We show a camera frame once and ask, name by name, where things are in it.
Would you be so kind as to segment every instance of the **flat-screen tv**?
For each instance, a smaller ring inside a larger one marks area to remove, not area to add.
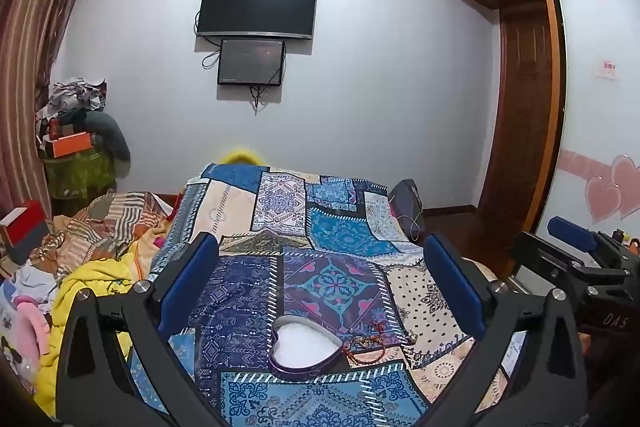
[[[200,36],[310,39],[316,0],[202,0]]]
[[[283,41],[222,39],[218,83],[221,86],[279,86],[283,63]]]

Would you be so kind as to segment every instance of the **small monitor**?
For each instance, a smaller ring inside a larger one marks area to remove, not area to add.
[[[222,39],[218,62],[220,86],[279,86],[284,42],[267,39]]]

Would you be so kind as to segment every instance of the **blue padded clamp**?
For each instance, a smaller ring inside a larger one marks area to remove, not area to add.
[[[486,330],[484,306],[478,293],[458,267],[459,263],[467,261],[464,261],[443,238],[432,234],[424,244],[424,262],[460,329],[476,339],[481,339]]]
[[[218,262],[218,242],[210,233],[200,232],[191,247],[195,252],[161,301],[158,333],[165,340],[185,327]]]
[[[593,252],[598,246],[592,232],[562,217],[549,219],[546,230],[556,239],[586,253]]]

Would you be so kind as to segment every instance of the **pile of clothes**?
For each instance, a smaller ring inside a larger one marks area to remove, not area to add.
[[[92,135],[92,145],[106,150],[123,162],[131,160],[127,141],[116,121],[102,110],[107,100],[107,83],[91,84],[84,78],[70,78],[65,84],[52,86],[49,103],[37,113],[36,134],[40,148],[46,151],[47,135],[54,121],[60,128],[60,136],[87,132]]]
[[[124,293],[146,279],[169,229],[170,213],[149,192],[109,192],[73,217],[48,222],[49,235],[41,246],[23,266],[3,273],[2,352],[49,414],[54,413],[58,356],[76,292],[89,287],[96,295]],[[126,335],[120,340],[128,352],[130,340]]]

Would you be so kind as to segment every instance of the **striped curtain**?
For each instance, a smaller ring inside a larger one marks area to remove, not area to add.
[[[51,205],[38,158],[35,113],[75,0],[0,0],[0,215],[25,199]]]

